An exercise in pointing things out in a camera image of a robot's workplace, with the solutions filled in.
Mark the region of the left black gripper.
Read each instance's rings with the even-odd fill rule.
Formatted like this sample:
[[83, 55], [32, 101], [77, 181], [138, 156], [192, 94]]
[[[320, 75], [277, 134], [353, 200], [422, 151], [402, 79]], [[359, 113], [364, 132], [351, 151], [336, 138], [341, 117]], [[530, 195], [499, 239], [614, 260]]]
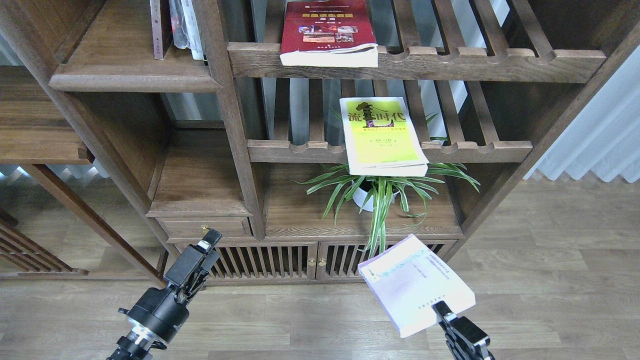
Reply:
[[167, 287], [150, 287], [131, 310], [119, 309], [133, 324], [133, 333], [147, 339], [149, 346], [164, 346], [173, 340], [189, 311], [186, 306], [203, 287], [220, 254], [214, 247], [222, 234], [210, 228], [197, 244], [190, 244], [164, 278]]

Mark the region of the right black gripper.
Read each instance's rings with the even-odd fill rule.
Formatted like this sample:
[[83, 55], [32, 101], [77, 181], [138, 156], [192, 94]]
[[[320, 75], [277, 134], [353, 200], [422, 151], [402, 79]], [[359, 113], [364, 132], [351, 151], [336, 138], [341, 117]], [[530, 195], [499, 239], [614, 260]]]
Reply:
[[490, 337], [467, 317], [457, 317], [445, 301], [432, 305], [436, 321], [445, 333], [446, 346], [455, 360], [494, 360]]

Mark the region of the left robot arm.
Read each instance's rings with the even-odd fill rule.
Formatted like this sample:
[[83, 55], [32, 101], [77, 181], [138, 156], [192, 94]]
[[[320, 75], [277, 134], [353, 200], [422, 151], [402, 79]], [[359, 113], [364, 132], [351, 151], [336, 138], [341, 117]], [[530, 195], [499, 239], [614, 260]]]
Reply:
[[119, 338], [110, 360], [151, 360], [151, 348], [165, 350], [189, 317], [187, 305], [203, 287], [220, 254], [222, 235], [210, 229], [198, 244], [189, 244], [164, 275], [164, 289], [149, 287], [132, 309], [120, 308], [133, 325]]

